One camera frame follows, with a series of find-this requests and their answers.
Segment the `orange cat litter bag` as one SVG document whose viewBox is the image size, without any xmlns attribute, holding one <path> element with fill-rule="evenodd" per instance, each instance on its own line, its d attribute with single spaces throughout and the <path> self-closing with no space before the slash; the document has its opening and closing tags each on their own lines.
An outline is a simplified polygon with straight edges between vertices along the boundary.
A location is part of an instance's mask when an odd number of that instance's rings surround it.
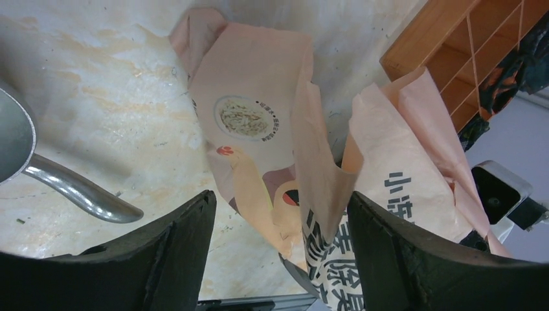
<svg viewBox="0 0 549 311">
<path fill-rule="evenodd" d="M 365 308 L 346 212 L 354 191 L 451 242 L 508 255 L 428 69 L 354 97 L 338 165 L 311 81 L 310 36 L 191 8 L 170 43 L 222 198 L 330 309 Z"/>
</svg>

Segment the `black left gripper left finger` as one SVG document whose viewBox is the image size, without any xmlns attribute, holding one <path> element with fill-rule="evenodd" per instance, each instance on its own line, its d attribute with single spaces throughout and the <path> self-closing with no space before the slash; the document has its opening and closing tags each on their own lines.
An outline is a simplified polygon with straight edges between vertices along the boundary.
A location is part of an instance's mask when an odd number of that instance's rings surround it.
<svg viewBox="0 0 549 311">
<path fill-rule="evenodd" d="M 2 310 L 194 310 L 214 220 L 205 190 L 130 233 L 79 255 L 1 254 Z"/>
</svg>

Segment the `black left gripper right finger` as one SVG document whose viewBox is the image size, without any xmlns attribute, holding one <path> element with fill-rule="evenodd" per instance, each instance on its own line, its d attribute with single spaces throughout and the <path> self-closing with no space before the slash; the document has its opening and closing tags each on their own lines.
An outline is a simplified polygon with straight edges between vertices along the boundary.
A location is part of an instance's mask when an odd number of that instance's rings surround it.
<svg viewBox="0 0 549 311">
<path fill-rule="evenodd" d="M 548 265 L 456 244 L 359 192 L 349 232 L 367 310 L 547 310 Z"/>
</svg>

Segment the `grey metal scoop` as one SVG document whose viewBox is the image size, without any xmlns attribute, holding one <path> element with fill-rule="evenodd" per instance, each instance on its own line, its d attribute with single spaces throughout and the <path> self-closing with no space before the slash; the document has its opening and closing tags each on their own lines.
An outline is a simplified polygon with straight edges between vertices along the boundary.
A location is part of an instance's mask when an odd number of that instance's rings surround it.
<svg viewBox="0 0 549 311">
<path fill-rule="evenodd" d="M 32 110 L 23 97 L 1 81 L 1 184 L 20 174 L 30 176 L 97 219 L 115 224 L 140 220 L 144 212 L 82 175 L 36 153 Z"/>
</svg>

